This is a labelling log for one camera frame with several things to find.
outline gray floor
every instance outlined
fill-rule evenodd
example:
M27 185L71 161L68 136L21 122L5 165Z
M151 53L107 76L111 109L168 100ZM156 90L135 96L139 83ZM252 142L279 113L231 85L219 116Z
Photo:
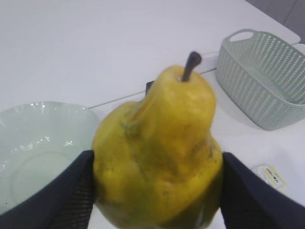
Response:
M301 37L305 43L305 0L247 0Z

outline plastic basket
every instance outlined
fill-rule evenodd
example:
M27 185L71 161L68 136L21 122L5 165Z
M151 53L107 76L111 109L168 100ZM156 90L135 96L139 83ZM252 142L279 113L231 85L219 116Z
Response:
M245 32L252 37L230 41ZM261 128L275 130L305 118L305 55L271 33L243 29L225 38L215 74Z

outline white table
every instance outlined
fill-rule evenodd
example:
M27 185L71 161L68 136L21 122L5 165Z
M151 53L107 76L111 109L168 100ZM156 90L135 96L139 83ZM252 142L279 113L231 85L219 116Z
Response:
M300 41L244 0L2 0L0 111L48 100L94 106L140 92L192 50L217 55L242 28Z
M305 205L305 120L280 130L266 131L254 124L225 94L217 83L214 71L204 74L212 86L217 107L212 134L224 151L233 153L249 168L260 164L273 165L289 186L288 195ZM144 93L96 108L100 119L126 101L139 101ZM114 229L94 208L89 229ZM220 211L209 229L225 229Z

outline pear skin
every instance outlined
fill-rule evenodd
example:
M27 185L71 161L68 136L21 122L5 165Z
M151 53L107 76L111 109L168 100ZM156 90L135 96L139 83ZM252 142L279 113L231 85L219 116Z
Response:
M222 151L211 135L216 97L172 66L140 102L100 124L92 143L96 206L122 229L207 227L219 208Z

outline basket hole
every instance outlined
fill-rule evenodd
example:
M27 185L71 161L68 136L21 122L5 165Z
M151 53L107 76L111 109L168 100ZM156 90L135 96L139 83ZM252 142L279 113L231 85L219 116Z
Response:
M239 34L234 35L233 37L231 37L230 42L242 41L242 40L249 39L251 37L253 37L252 32L242 32L242 33L239 33Z

